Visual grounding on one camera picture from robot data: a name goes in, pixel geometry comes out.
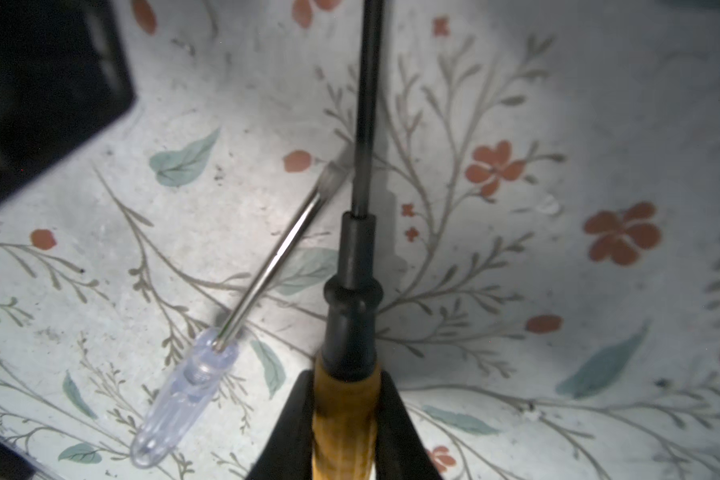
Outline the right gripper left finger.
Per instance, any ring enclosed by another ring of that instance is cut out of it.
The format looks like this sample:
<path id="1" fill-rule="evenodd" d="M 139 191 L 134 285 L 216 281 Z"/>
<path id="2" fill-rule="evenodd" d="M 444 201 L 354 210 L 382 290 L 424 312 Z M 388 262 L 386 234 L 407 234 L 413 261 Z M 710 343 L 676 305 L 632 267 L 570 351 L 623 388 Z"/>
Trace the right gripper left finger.
<path id="1" fill-rule="evenodd" d="M 314 415 L 314 371 L 302 371 L 261 455 L 247 479 L 310 480 Z"/>

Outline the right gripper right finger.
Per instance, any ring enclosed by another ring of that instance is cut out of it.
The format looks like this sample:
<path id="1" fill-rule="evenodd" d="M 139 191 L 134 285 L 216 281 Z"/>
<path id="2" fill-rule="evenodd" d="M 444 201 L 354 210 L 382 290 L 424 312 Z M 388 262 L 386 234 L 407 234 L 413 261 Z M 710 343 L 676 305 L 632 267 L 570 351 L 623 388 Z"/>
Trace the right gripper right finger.
<path id="1" fill-rule="evenodd" d="M 386 371 L 381 372 L 377 405 L 375 468 L 379 480 L 442 479 Z"/>

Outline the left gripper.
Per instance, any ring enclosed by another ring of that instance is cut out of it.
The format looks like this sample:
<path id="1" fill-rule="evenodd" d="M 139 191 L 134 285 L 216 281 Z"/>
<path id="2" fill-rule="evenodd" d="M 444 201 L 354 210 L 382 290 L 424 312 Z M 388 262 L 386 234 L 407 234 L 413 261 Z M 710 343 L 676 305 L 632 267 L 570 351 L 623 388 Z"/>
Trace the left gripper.
<path id="1" fill-rule="evenodd" d="M 134 101 L 111 2 L 0 1 L 0 204 Z"/>

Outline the orange handled screwdriver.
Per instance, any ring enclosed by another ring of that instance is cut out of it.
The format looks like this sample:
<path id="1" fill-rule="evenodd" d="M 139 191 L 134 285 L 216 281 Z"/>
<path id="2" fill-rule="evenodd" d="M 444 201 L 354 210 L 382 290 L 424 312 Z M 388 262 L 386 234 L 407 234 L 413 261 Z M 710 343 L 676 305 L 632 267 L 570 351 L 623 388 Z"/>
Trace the orange handled screwdriver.
<path id="1" fill-rule="evenodd" d="M 351 207 L 342 216 L 337 273 L 324 287 L 329 311 L 314 372 L 315 479 L 366 479 L 375 457 L 381 373 L 374 334 L 383 289 L 374 277 L 370 193 L 384 10 L 381 1 L 364 4 Z"/>

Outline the clear handled small screwdriver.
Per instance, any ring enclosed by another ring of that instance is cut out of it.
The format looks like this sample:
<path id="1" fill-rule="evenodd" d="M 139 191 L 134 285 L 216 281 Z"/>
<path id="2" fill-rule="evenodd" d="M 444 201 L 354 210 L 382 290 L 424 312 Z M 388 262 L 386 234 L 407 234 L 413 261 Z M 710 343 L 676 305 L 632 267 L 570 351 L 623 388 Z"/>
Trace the clear handled small screwdriver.
<path id="1" fill-rule="evenodd" d="M 141 469 L 157 466 L 201 417 L 217 393 L 223 375 L 237 359 L 235 336 L 248 314 L 350 171 L 349 166 L 339 161 L 323 168 L 232 313 L 221 326 L 202 333 L 169 376 L 131 443 L 130 459 L 134 466 Z"/>

